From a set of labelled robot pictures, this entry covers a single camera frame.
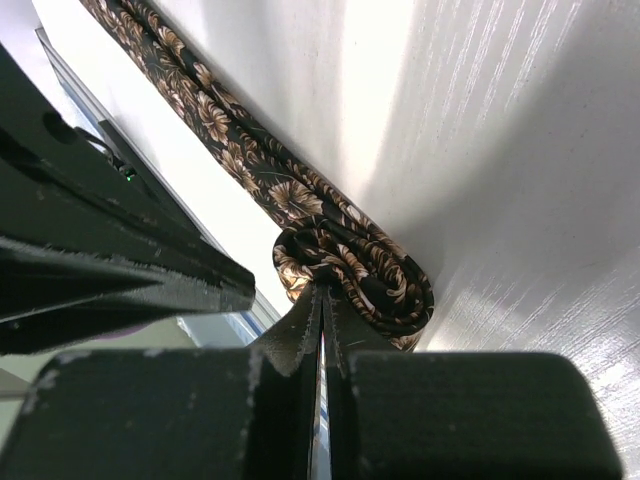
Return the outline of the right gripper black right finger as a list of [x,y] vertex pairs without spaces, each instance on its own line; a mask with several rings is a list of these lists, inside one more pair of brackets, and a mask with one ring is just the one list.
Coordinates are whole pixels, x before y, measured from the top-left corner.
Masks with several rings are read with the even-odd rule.
[[620,479],[587,380],[548,352],[403,353],[323,296],[336,479]]

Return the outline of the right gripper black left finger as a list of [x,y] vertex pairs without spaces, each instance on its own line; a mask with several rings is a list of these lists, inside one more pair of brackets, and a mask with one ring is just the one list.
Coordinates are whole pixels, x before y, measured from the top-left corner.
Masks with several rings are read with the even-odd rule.
[[244,348],[71,350],[37,374],[5,479],[309,479],[323,290]]

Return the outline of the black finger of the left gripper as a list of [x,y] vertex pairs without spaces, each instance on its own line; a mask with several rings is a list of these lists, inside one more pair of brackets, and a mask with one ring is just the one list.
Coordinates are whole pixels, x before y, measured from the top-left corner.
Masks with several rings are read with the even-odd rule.
[[34,354],[175,315],[237,312],[251,272],[148,171],[125,174],[1,56],[1,351]]

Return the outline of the brown floral tie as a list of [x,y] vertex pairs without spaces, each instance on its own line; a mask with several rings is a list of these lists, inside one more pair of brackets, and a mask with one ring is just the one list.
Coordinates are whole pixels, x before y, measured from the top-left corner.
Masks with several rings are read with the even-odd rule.
[[272,260],[291,301],[322,280],[395,348],[411,352],[435,306],[424,271],[269,133],[146,1],[85,1],[211,157],[282,230]]

